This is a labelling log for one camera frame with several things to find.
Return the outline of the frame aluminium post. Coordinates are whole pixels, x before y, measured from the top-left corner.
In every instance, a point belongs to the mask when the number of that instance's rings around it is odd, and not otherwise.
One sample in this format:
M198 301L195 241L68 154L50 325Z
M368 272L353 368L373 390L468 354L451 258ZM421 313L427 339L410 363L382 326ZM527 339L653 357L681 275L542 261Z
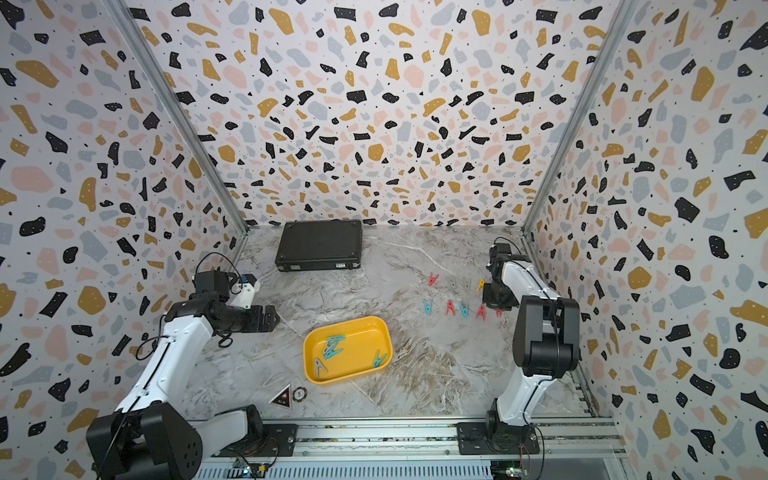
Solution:
M536 223L537 216L544 210L548 198L548 192L555 183L556 175L563 167L566 157L571 150L579 128L587 115L587 112L596 98L597 91L603 82L607 68L621 42L621 37L637 8L635 0L622 0L619 2L613 19L606 32L606 38L602 42L596 56L594 65L587 76L586 82L571 116L566 124L563 135L555 150L553 160L543 176L540 188L535 196L530 212L522 227L524 235L530 234Z
M118 31L127 41L133 56L143 69L148 81L155 90L158 99L166 109L172 123L180 133L181 138L192 150L192 153L206 175L212 190L219 198L222 208L229 221L242 235L248 233L248 226L241 218L234 200L224 185L219 172L211 161L205 147L194 131L193 125L181 108L173 88L166 81L163 71L147 45L140 29L124 1L103 1L106 11L115 23Z

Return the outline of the yellow plastic storage tray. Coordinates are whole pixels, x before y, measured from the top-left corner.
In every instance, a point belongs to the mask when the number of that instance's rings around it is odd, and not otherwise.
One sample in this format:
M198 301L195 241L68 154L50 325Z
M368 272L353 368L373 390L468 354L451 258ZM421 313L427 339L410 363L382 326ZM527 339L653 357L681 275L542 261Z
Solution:
M326 338L344 335L339 344L342 352L324 359L328 374L315 378L313 360L323 357ZM375 354L388 354L388 359L377 369L372 367ZM303 366L307 380L318 386L330 386L383 371L393 360L394 348L386 322L376 316L367 316L335 323L311 331L303 343Z

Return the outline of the black triangle marker sticker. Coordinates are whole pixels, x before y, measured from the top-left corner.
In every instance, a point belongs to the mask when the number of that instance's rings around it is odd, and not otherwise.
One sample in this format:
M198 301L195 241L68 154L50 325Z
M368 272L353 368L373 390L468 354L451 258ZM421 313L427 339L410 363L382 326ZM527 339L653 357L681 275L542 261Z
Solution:
M269 403L271 405L275 405L281 408L291 409L292 401L293 401L293 396L292 396L291 385L287 385L280 392L274 395L270 399Z

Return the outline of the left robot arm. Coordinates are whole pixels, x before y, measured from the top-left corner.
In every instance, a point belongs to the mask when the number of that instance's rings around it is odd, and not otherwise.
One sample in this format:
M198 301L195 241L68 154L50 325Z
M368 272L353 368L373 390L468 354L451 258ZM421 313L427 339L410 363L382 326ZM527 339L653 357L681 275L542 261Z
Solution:
M177 406L204 346L220 335L267 333L280 321L274 306L253 298L252 274L195 274L189 299L173 304L149 363L111 414L94 420L86 441L100 479L192 479L204 460L228 448L261 447L268 440L257 408L246 405L193 424Z

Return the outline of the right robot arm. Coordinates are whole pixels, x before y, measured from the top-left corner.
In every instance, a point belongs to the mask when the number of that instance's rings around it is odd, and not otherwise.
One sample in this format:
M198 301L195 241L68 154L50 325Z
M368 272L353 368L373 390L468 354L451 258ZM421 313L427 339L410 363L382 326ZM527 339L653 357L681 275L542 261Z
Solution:
M489 249L491 280L482 302L497 311L517 311L512 338L515 369L504 392L486 413L486 441L493 449L537 449L531 423L546 390L578 366L580 307L540 278L522 249L504 237Z

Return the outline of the left frame aluminium post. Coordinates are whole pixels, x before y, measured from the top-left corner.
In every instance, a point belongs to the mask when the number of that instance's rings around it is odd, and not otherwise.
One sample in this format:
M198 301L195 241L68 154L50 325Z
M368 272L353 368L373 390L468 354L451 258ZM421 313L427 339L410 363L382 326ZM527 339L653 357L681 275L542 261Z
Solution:
M148 81L155 90L158 99L166 109L172 123L180 133L181 138L192 150L192 153L206 175L212 190L219 198L222 208L229 221L242 235L248 233L248 226L241 218L234 200L224 185L219 172L211 161L205 147L194 131L193 125L181 108L173 88L166 81L163 71L147 45L140 29L124 1L103 1L106 11L115 23L118 31L127 41L133 56L143 69Z

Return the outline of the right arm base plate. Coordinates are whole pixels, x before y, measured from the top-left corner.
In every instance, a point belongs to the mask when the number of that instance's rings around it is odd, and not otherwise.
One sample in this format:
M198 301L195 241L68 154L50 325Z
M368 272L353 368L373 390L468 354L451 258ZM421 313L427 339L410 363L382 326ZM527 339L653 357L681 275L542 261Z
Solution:
M541 451L532 425L515 427L505 423L488 426L482 422L456 424L461 455L535 455Z

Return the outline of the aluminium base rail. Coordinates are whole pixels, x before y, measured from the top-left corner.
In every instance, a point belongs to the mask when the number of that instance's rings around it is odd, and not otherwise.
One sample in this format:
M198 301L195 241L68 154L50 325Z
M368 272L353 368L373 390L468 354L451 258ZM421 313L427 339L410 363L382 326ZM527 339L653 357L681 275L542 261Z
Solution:
M199 479L632 479L613 422L544 417L532 424L535 455L461 455L456 424L479 418L305 419L292 457L223 452L205 460Z

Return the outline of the black hard case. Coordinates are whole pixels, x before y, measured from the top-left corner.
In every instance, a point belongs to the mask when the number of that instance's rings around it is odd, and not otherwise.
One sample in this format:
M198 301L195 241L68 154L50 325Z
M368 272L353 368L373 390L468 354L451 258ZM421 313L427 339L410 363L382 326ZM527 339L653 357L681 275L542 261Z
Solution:
M283 228L275 265L281 272L358 269L362 242L360 220L290 222Z

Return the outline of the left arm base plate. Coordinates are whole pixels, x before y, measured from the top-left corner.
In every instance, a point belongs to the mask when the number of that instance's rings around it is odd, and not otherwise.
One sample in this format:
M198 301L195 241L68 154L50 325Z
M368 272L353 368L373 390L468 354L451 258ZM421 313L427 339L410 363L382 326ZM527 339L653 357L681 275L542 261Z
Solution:
M246 457L292 457L298 428L295 423L268 423L259 431L249 431L226 450Z

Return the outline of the right frame aluminium post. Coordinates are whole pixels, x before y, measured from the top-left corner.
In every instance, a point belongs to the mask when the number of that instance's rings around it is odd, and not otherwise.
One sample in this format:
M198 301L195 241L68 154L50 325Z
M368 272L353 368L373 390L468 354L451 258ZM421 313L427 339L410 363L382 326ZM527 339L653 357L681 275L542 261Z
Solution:
M524 235L530 234L536 223L537 216L544 210L548 198L548 192L555 183L556 175L563 167L566 157L571 150L579 128L587 115L587 112L596 98L597 91L603 82L607 68L621 42L621 37L637 8L635 0L622 0L619 2L613 19L606 32L606 38L602 42L596 56L594 65L587 76L586 82L571 116L566 124L563 135L555 150L553 160L543 176L540 188L535 196L530 212L522 227Z

